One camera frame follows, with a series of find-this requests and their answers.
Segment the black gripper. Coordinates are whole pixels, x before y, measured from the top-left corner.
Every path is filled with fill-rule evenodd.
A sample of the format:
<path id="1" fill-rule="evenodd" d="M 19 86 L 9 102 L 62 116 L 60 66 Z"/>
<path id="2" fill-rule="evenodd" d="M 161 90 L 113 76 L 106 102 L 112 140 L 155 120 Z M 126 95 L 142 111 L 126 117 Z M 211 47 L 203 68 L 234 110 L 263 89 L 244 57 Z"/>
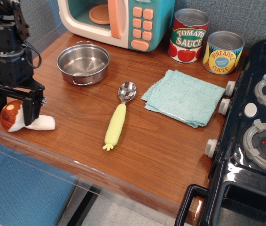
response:
<path id="1" fill-rule="evenodd" d="M 43 96 L 45 87 L 33 79 L 34 69 L 38 68 L 41 62 L 40 58 L 39 64 L 33 65 L 31 49 L 0 51 L 0 88 L 28 89 L 31 95 L 37 95 L 37 99 L 26 97 L 23 100 L 23 117 L 26 126 L 31 125 L 39 117 L 41 105 L 45 105 L 47 100 Z M 0 113 L 6 104 L 7 98 L 0 94 Z"/>

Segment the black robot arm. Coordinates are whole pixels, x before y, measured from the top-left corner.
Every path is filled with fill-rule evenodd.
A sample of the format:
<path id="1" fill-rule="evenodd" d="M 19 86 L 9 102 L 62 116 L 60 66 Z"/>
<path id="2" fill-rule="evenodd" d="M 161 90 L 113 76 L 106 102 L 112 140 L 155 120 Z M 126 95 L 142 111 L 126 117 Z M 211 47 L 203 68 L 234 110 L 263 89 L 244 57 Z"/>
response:
<path id="1" fill-rule="evenodd" d="M 39 117 L 45 104 L 45 87 L 33 78 L 36 49 L 27 42 L 29 36 L 20 1 L 0 0 L 0 112 L 7 97 L 21 100 L 26 126 Z"/>

